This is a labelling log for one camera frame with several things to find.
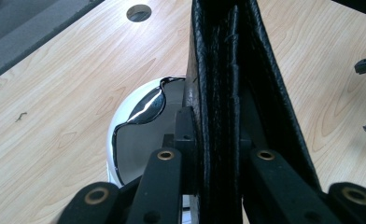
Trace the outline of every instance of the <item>wood grain surface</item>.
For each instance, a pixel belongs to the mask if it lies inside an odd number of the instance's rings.
[[[0,76],[0,223],[50,223],[81,188],[106,181],[120,102],[186,74],[190,1],[149,0],[151,17],[128,21],[144,3],[104,1]],[[323,189],[366,187],[366,75],[353,69],[366,57],[366,15],[326,0],[259,4]]]

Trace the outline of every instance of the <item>round hole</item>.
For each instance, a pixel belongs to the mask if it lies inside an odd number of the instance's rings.
[[[85,203],[94,205],[103,202],[108,196],[108,189],[96,188],[88,192],[85,196]]]
[[[147,212],[144,216],[143,216],[143,220],[146,223],[157,223],[158,221],[160,221],[161,219],[161,215],[159,212],[157,211],[150,211]]]
[[[163,161],[169,161],[174,157],[174,153],[171,151],[161,151],[157,154],[157,157]]]
[[[146,5],[136,5],[127,11],[127,18],[130,21],[145,21],[151,16],[151,8]]]
[[[309,223],[321,223],[322,217],[316,212],[307,212],[304,217],[309,221]]]
[[[366,192],[350,187],[343,188],[342,192],[343,195],[352,203],[366,205]]]
[[[267,151],[267,150],[259,151],[257,153],[257,155],[260,159],[263,159],[265,161],[271,161],[271,160],[275,159],[275,155],[272,152]]]

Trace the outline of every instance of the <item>black leather wallet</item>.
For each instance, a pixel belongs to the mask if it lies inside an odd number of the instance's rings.
[[[250,196],[253,180],[242,177],[252,148],[276,150],[320,190],[255,0],[193,1],[184,103],[198,130],[199,190],[191,206],[201,223],[240,222],[243,194],[259,203]]]

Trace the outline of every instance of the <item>black leather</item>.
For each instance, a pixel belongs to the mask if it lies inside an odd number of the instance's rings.
[[[256,1],[193,0],[186,80],[199,131],[201,223],[242,222],[242,183],[254,181],[241,174],[247,134],[320,189]]]

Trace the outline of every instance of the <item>gray floor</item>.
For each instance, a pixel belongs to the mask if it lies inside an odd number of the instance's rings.
[[[0,0],[0,75],[103,0]]]

